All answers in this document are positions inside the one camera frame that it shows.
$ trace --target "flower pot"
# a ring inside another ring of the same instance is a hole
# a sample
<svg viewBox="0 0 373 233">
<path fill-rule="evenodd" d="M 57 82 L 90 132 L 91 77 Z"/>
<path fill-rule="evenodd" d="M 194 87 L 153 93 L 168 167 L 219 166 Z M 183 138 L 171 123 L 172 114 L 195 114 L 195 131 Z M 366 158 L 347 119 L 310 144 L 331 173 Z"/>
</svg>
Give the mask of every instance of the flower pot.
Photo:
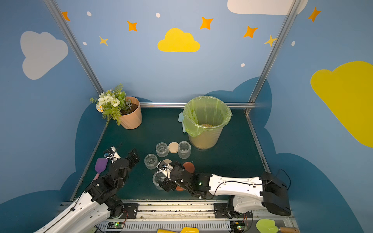
<svg viewBox="0 0 373 233">
<path fill-rule="evenodd" d="M 119 118 L 120 124 L 126 129 L 136 129 L 142 122 L 140 102 L 135 97 L 127 96 L 126 100 L 131 100 L 133 104 L 137 104 L 138 108 L 130 114 Z"/>
</svg>

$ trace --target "wooden handle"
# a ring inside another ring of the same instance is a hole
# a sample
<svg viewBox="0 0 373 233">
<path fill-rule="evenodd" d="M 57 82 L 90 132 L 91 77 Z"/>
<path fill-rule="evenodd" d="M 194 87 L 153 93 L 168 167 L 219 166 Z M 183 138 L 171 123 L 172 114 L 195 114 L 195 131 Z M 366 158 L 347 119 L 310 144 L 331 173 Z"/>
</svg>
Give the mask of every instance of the wooden handle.
<svg viewBox="0 0 373 233">
<path fill-rule="evenodd" d="M 282 233 L 300 233 L 297 228 L 280 227 Z"/>
<path fill-rule="evenodd" d="M 100 174 L 97 173 L 93 180 L 97 180 L 99 178 Z"/>
</svg>

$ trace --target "orange star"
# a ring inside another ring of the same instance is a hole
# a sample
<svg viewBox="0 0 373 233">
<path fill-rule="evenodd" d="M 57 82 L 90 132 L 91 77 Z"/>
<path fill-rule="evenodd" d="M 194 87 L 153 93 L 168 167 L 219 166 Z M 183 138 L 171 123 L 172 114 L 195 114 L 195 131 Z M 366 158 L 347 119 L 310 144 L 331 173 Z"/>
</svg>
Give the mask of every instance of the orange star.
<svg viewBox="0 0 373 233">
<path fill-rule="evenodd" d="M 202 17 L 202 25 L 200 27 L 200 29 L 202 28 L 207 28 L 208 30 L 210 30 L 210 24 L 212 22 L 213 19 L 205 19 Z"/>
<path fill-rule="evenodd" d="M 63 17 L 65 18 L 65 20 L 70 21 L 70 19 L 69 19 L 69 17 L 68 17 L 68 12 L 67 12 L 67 11 L 66 11 L 66 12 L 63 12 L 62 15 L 63 15 Z"/>
<path fill-rule="evenodd" d="M 254 32 L 255 32 L 255 30 L 256 29 L 258 29 L 258 28 L 251 28 L 251 27 L 247 27 L 247 32 L 246 32 L 246 34 L 244 35 L 244 38 L 245 37 L 253 37 L 254 36 Z"/>
<path fill-rule="evenodd" d="M 308 17 L 308 19 L 312 19 L 312 22 L 315 22 L 316 17 L 321 13 L 321 11 L 318 11 L 315 7 L 315 9 L 312 12 L 312 15 Z"/>
<path fill-rule="evenodd" d="M 136 29 L 136 24 L 137 23 L 130 23 L 129 21 L 127 21 L 127 22 L 128 22 L 128 25 L 129 25 L 128 31 L 135 31 L 135 32 L 137 32 L 137 29 Z"/>
</svg>

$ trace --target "purple spatula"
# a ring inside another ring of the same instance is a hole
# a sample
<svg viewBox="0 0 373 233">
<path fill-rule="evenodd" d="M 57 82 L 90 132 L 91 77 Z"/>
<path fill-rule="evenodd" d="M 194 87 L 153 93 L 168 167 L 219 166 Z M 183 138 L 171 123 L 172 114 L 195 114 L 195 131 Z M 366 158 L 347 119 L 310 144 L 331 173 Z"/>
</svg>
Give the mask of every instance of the purple spatula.
<svg viewBox="0 0 373 233">
<path fill-rule="evenodd" d="M 94 166 L 94 169 L 96 170 L 97 174 L 94 177 L 93 180 L 97 180 L 100 176 L 100 173 L 103 172 L 106 169 L 107 165 L 107 158 L 98 158 L 96 161 L 96 165 Z"/>
</svg>

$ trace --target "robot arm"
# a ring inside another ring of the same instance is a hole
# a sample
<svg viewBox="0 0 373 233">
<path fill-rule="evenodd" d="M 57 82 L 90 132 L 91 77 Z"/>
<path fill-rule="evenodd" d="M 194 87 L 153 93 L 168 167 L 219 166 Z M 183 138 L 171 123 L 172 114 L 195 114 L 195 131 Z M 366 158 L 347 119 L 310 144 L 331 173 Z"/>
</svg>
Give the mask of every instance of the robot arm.
<svg viewBox="0 0 373 233">
<path fill-rule="evenodd" d="M 167 177 L 161 184 L 165 191 L 175 190 L 177 186 L 188 191 L 193 197 L 212 199 L 218 195 L 233 195 L 227 209 L 232 214 L 252 210 L 267 209 L 270 213 L 290 216 L 287 186 L 271 173 L 264 172 L 261 177 L 231 178 L 206 173 L 189 173 L 179 162 L 169 164 L 161 161 L 158 169 Z"/>
<path fill-rule="evenodd" d="M 85 233 L 109 217 L 121 217 L 123 202 L 116 193 L 140 159 L 136 149 L 127 158 L 118 157 L 116 154 L 105 176 L 92 181 L 73 204 L 35 233 Z"/>
</svg>

